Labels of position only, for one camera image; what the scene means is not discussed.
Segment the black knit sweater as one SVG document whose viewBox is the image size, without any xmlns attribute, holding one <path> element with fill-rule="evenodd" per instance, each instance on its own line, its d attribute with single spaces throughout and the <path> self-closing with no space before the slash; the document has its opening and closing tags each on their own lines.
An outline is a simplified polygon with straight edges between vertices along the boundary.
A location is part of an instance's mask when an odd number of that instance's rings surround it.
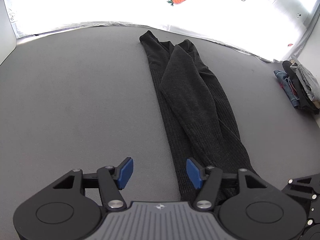
<svg viewBox="0 0 320 240">
<path fill-rule="evenodd" d="M 225 173 L 252 170 L 227 95 L 195 45 L 189 40 L 177 45 L 161 42 L 150 31 L 139 40 L 148 58 L 181 200 L 193 202 L 197 194 L 186 172 L 189 158 Z"/>
</svg>

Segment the black folded garment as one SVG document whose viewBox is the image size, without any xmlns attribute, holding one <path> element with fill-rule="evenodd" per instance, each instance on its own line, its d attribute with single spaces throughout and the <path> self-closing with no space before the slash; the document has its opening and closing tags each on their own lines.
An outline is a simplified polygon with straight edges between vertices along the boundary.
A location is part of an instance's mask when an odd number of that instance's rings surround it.
<svg viewBox="0 0 320 240">
<path fill-rule="evenodd" d="M 290 68 L 292 63 L 290 61 L 283 61 L 282 66 L 287 75 L 290 77 L 290 80 L 296 89 L 297 96 L 299 98 L 299 104 L 300 104 L 300 109 L 313 113 L 313 114 L 319 114 L 319 109 L 314 105 L 313 102 L 308 98 L 306 92 L 304 91 L 304 88 L 299 81 L 297 75 L 295 72 Z"/>
</svg>

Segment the grey folded garment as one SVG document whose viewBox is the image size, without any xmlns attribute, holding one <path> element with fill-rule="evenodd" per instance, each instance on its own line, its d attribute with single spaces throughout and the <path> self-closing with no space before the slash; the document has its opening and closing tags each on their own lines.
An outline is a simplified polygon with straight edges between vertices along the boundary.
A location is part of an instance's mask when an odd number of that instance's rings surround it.
<svg viewBox="0 0 320 240">
<path fill-rule="evenodd" d="M 313 74 L 305 68 L 296 58 L 295 55 L 291 55 L 291 59 L 294 63 L 290 66 L 291 70 L 296 74 L 299 81 L 301 82 L 308 98 L 312 102 L 319 102 L 320 100 L 320 87 L 317 79 Z"/>
</svg>

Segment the blue denim jeans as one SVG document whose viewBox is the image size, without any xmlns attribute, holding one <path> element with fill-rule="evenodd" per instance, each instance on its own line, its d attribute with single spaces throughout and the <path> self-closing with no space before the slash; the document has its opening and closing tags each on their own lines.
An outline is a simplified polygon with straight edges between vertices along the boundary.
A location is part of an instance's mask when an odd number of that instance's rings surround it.
<svg viewBox="0 0 320 240">
<path fill-rule="evenodd" d="M 292 106 L 294 108 L 299 108 L 300 107 L 299 97 L 289 75 L 285 71 L 281 71 L 281 70 L 274 70 L 273 73 L 276 76 L 281 88 L 285 91 Z"/>
</svg>

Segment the white carrot print storage bag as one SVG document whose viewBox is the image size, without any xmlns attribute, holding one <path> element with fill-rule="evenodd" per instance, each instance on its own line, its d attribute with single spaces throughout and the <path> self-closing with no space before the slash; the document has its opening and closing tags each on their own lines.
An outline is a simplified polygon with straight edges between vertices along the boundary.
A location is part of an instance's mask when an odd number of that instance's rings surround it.
<svg viewBox="0 0 320 240">
<path fill-rule="evenodd" d="M 288 57 L 310 33 L 319 0 L 4 0 L 17 37 L 77 25 L 134 24 Z"/>
</svg>

